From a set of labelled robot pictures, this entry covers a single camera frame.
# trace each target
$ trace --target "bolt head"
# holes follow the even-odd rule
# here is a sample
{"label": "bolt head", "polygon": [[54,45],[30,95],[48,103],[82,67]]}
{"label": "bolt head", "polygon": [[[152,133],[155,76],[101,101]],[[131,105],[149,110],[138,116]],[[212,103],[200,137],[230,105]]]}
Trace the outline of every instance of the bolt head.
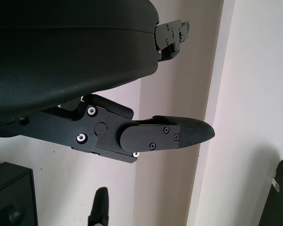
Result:
{"label": "bolt head", "polygon": [[150,150],[154,150],[156,148],[156,144],[155,143],[151,143],[150,144]]}
{"label": "bolt head", "polygon": [[133,153],[133,157],[135,157],[135,158],[137,158],[139,155],[140,155],[140,153],[139,153],[139,152],[135,152],[135,153]]}
{"label": "bolt head", "polygon": [[96,114],[96,108],[95,108],[95,107],[89,107],[88,110],[87,110],[87,113],[88,113],[90,116],[95,116],[95,114]]}
{"label": "bolt head", "polygon": [[19,123],[22,126],[26,126],[29,123],[29,119],[25,116],[19,118]]}
{"label": "bolt head", "polygon": [[169,131],[170,131],[170,128],[169,128],[168,126],[167,126],[167,127],[164,127],[164,133],[165,133],[165,134],[168,134]]}
{"label": "bolt head", "polygon": [[174,136],[173,136],[173,139],[174,139],[175,141],[177,141],[177,140],[178,140],[178,138],[179,138],[178,134],[177,134],[177,133],[175,133],[175,134],[174,134]]}
{"label": "bolt head", "polygon": [[79,144],[84,144],[87,141],[87,135],[80,133],[79,135],[77,135],[76,140]]}

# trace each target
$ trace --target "black plastic part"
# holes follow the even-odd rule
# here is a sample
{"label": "black plastic part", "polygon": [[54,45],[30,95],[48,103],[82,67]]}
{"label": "black plastic part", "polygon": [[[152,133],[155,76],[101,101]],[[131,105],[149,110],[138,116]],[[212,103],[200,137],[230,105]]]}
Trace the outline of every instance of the black plastic part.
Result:
{"label": "black plastic part", "polygon": [[259,226],[283,226],[283,160],[277,167],[275,180],[279,192],[271,185]]}
{"label": "black plastic part", "polygon": [[56,106],[43,110],[43,112],[45,113],[52,114],[64,119],[69,119],[72,121],[77,121],[83,118],[85,111],[86,111],[86,104],[83,102],[80,102],[78,107],[74,111],[68,111],[66,109]]}
{"label": "black plastic part", "polygon": [[96,224],[102,224],[108,226],[109,220],[109,194],[106,187],[101,187],[97,190],[91,214],[88,217],[88,226],[95,226]]}
{"label": "black plastic part", "polygon": [[0,137],[2,138],[15,137],[15,136],[18,136],[18,135],[0,130]]}
{"label": "black plastic part", "polygon": [[[9,124],[0,122],[0,131],[3,134],[17,133],[27,137],[50,141],[72,147],[78,151],[96,153],[100,156],[120,161],[135,162],[137,158],[132,157],[132,153],[125,152],[120,147],[119,140],[121,133],[127,127],[137,125],[138,122],[102,108],[98,108],[98,114],[95,117],[90,117],[87,113],[89,106],[86,102],[79,104],[78,109],[83,112],[83,115],[76,121],[64,117],[65,115],[59,116],[57,112],[64,112],[65,110],[54,107],[57,111],[54,111],[54,108],[52,108],[50,111],[26,115],[25,117],[29,119],[29,123],[25,126],[19,124],[18,120],[14,120]],[[101,124],[106,126],[106,131],[104,131]],[[86,135],[87,139],[84,142],[78,142],[77,136],[82,133]]]}
{"label": "black plastic part", "polygon": [[123,116],[128,119],[132,119],[134,115],[134,111],[129,108],[125,107],[123,105],[120,105],[116,102],[113,102],[111,100],[108,100],[104,97],[101,97],[99,95],[95,94],[89,94],[83,97],[83,101],[93,105],[98,106],[101,108],[106,109],[109,112],[112,112],[114,114],[118,114],[120,116]]}
{"label": "black plastic part", "polygon": [[173,59],[180,51],[180,43],[189,37],[188,22],[176,20],[156,26],[155,42],[159,62]]}
{"label": "black plastic part", "polygon": [[0,1],[0,121],[153,74],[148,0]]}
{"label": "black plastic part", "polygon": [[0,29],[105,28],[154,33],[158,22],[158,13],[148,0],[43,0],[41,4],[0,0]]}
{"label": "black plastic part", "polygon": [[0,164],[0,226],[37,226],[33,170]]}
{"label": "black plastic part", "polygon": [[128,127],[121,136],[121,147],[126,152],[149,152],[166,149],[177,149],[178,141],[173,139],[174,134],[178,134],[180,126],[171,125],[166,134],[166,125],[138,125]]}
{"label": "black plastic part", "polygon": [[171,116],[154,116],[153,119],[160,124],[180,126],[178,148],[196,145],[215,136],[214,129],[209,124],[197,119]]}
{"label": "black plastic part", "polygon": [[128,83],[157,67],[150,33],[0,30],[0,120]]}
{"label": "black plastic part", "polygon": [[29,118],[23,116],[23,117],[20,117],[19,120],[18,120],[19,124],[21,126],[26,126],[29,124]]}
{"label": "black plastic part", "polygon": [[67,101],[66,103],[60,104],[60,108],[67,111],[75,111],[81,102],[81,97]]}

